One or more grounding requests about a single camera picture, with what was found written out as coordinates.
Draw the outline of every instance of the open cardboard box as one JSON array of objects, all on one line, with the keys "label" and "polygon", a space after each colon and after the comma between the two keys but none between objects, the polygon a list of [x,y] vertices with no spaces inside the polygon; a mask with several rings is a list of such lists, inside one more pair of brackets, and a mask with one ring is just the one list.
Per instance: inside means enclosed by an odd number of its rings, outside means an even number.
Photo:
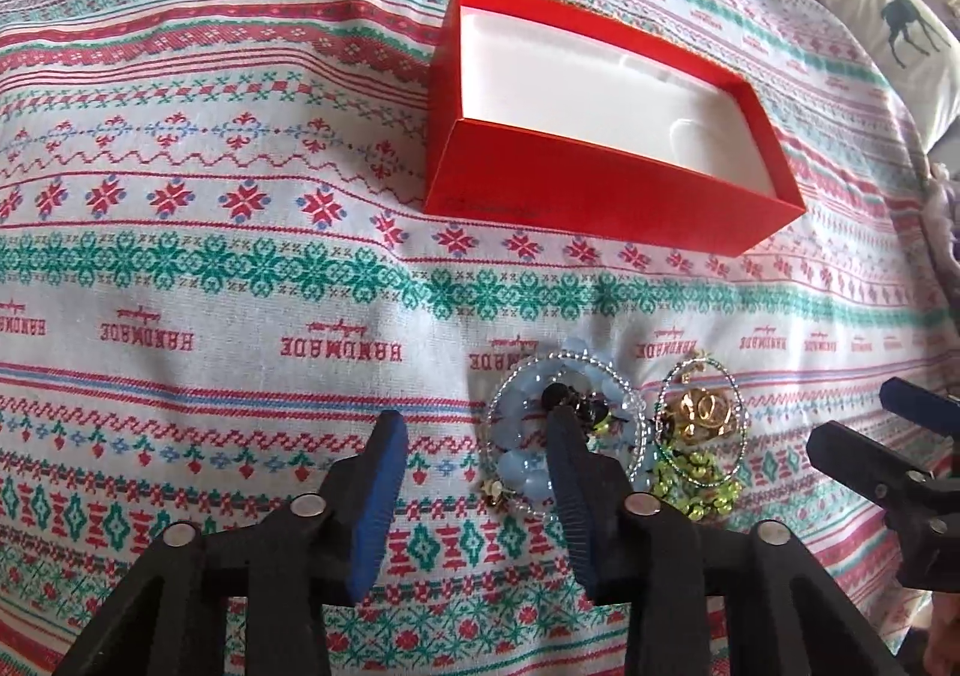
[{"label": "open cardboard box", "polygon": [[746,80],[554,0],[451,0],[428,125],[432,215],[736,256],[805,212]]}]

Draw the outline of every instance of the white fabric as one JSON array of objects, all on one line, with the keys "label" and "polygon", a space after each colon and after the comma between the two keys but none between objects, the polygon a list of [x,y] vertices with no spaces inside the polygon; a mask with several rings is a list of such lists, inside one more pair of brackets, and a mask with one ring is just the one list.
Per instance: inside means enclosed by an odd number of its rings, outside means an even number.
[{"label": "white fabric", "polygon": [[930,152],[960,113],[956,37],[922,0],[819,1],[870,53],[913,116],[923,152]]}]

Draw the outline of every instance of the screw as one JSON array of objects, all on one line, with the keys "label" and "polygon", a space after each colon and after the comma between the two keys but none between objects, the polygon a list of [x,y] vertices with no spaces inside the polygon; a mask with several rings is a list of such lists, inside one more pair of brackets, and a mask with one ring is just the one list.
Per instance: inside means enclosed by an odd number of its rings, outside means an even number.
[{"label": "screw", "polygon": [[635,516],[654,516],[654,513],[659,513],[661,502],[653,494],[634,492],[623,501],[623,507],[627,509],[627,513]]},{"label": "screw", "polygon": [[764,521],[757,527],[757,535],[772,546],[782,546],[790,540],[790,531],[779,521]]},{"label": "screw", "polygon": [[310,518],[310,516],[320,516],[326,510],[326,500],[319,494],[301,494],[294,498],[290,503],[290,510],[294,516],[301,518]]},{"label": "screw", "polygon": [[187,545],[196,535],[197,531],[191,525],[185,521],[178,521],[163,531],[163,542],[168,546],[178,548]]}]

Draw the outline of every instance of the pillow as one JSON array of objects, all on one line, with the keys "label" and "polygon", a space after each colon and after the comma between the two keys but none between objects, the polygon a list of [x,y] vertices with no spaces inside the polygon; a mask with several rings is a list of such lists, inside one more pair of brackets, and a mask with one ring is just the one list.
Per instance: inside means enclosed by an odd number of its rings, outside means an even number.
[{"label": "pillow", "polygon": [[904,101],[928,153],[960,113],[960,41],[921,0],[819,0]]}]

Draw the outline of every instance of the bed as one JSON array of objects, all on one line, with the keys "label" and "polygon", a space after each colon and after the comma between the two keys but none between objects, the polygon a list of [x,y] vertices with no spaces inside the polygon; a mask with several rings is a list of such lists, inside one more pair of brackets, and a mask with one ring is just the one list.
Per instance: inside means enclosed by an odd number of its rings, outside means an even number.
[{"label": "bed", "polygon": [[376,587],[328,610],[334,668],[618,672],[625,609],[584,600],[559,527],[479,492],[484,400],[512,353],[566,337],[648,400],[677,351],[722,360],[754,419],[728,526],[784,521],[896,646],[923,597],[805,439],[838,418],[946,454],[877,399],[892,375],[957,381],[909,116],[813,0],[564,1],[750,78],[805,216],[719,259],[421,215],[448,0],[0,0],[4,673],[51,670],[166,524],[257,521],[387,406],[408,472]]}]

